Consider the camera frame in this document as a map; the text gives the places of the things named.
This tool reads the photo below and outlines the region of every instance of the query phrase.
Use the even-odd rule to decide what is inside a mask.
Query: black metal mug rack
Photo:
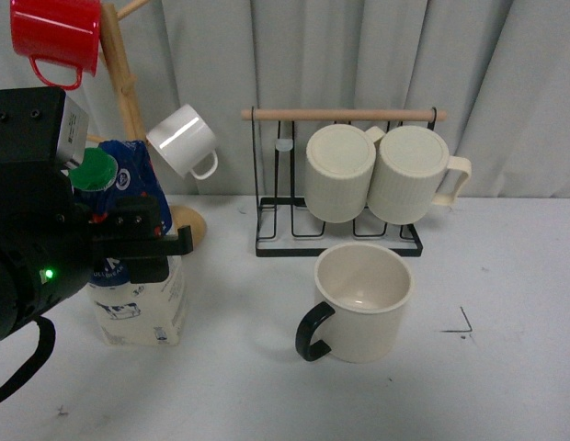
[[[434,130],[437,120],[444,120],[446,112],[431,110],[343,110],[342,116],[347,119],[329,119],[330,115],[338,115],[336,110],[265,110],[264,118],[257,118],[259,109],[252,107],[249,111],[243,110],[243,119],[251,121],[253,166],[255,173],[256,194],[256,239],[255,250],[258,257],[285,257],[285,256],[318,256],[327,247],[336,241],[380,241],[401,256],[419,257],[424,246],[416,231],[414,224],[391,225],[376,219],[369,212],[369,208],[352,221],[344,224],[328,224],[315,218],[307,209],[304,197],[297,196],[295,186],[295,157],[296,157],[296,120],[324,121],[331,120],[338,123],[351,124],[352,120],[384,120],[387,122],[387,131],[392,128],[392,121],[397,127],[402,126],[406,120],[427,121],[427,127]],[[288,148],[280,149],[275,146],[274,190],[273,196],[260,196],[259,171],[257,163],[257,124],[260,120],[273,120],[278,122],[277,140],[281,140],[281,124],[291,123],[291,138]],[[289,195],[279,196],[279,161],[281,154],[289,154]],[[313,225],[312,232],[296,231],[297,225],[303,217]]]

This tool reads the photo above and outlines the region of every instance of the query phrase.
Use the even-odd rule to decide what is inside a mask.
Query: white tabletop
[[[73,296],[47,314],[52,358],[0,404],[0,441],[570,439],[570,199],[432,209],[396,345],[364,365],[295,352],[315,257],[256,257],[254,198],[170,200],[209,228],[184,257],[180,345],[106,346]],[[443,333],[467,328],[461,307],[473,331]],[[0,343],[0,384],[36,339]]]

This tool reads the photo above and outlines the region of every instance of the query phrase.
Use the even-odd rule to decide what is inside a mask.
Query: gray curtain
[[[0,89],[40,85],[11,49],[8,14],[1,1]],[[464,196],[570,198],[570,0],[152,0],[120,26],[146,129],[189,103],[221,143],[218,171],[198,182],[153,152],[166,193],[254,193],[243,108],[436,106],[449,112],[437,132],[473,163]],[[71,96],[93,133],[123,139],[103,64]],[[321,125],[297,128],[299,193]],[[274,123],[258,126],[263,193],[276,138]],[[285,185],[285,162],[282,174]]]

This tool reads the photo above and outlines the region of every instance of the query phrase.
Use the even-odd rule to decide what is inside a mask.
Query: red mug
[[[19,55],[46,85],[56,85],[40,72],[36,61],[51,62],[76,70],[72,85],[81,85],[83,71],[95,76],[99,49],[99,0],[11,0],[11,40]]]

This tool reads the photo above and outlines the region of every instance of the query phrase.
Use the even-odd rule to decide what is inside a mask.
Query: cream mug
[[[374,243],[342,243],[320,254],[313,278],[316,306],[295,335],[303,359],[332,353],[365,363],[391,351],[415,286],[402,257]]]
[[[450,194],[436,193],[447,170],[461,172]],[[367,205],[382,221],[419,221],[431,204],[452,205],[471,177],[471,162],[450,156],[447,143],[432,130],[403,126],[382,139]]]
[[[318,219],[342,223],[365,208],[375,165],[378,127],[362,131],[347,124],[321,128],[308,141],[305,204]]]

